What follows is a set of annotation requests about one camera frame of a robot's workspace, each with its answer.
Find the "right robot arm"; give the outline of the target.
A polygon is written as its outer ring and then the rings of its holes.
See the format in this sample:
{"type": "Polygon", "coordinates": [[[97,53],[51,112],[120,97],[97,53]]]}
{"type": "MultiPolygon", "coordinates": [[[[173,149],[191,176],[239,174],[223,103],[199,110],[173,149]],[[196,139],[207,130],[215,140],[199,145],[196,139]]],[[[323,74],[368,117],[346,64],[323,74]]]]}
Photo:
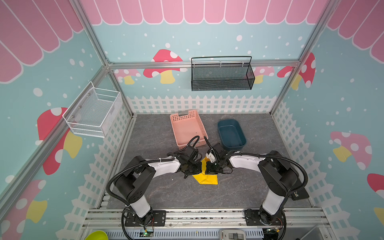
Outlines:
{"type": "Polygon", "coordinates": [[[269,190],[260,208],[245,210],[248,226],[270,226],[275,221],[280,221],[283,226],[285,221],[284,206],[288,198],[294,198],[308,183],[309,177],[303,166],[297,162],[283,157],[277,151],[268,154],[251,154],[226,151],[220,144],[209,146],[206,156],[210,159],[207,163],[206,174],[227,174],[227,169],[247,169],[262,174],[269,190]]]}

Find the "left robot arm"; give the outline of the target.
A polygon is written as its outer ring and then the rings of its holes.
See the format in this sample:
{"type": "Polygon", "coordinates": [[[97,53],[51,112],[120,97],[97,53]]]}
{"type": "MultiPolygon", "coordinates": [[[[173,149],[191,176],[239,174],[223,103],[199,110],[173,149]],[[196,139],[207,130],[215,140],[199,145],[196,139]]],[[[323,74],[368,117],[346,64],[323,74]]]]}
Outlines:
{"type": "Polygon", "coordinates": [[[199,136],[194,136],[185,147],[168,153],[166,158],[146,160],[142,156],[136,156],[108,181],[106,192],[125,204],[123,226],[127,220],[143,228],[155,223],[154,210],[145,197],[154,178],[179,172],[187,178],[202,173],[203,156],[196,148],[199,140],[199,136]]]}

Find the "yellow paper napkin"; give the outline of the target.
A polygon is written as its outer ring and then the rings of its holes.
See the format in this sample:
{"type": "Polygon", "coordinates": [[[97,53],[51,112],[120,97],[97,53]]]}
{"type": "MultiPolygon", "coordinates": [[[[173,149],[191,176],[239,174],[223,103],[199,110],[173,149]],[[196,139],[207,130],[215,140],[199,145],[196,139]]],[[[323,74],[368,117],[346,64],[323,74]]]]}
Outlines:
{"type": "Polygon", "coordinates": [[[209,162],[210,160],[208,158],[204,158],[201,163],[202,172],[200,174],[193,175],[193,177],[201,185],[218,185],[219,183],[217,175],[205,174],[205,171],[207,170],[207,163],[209,162]]]}

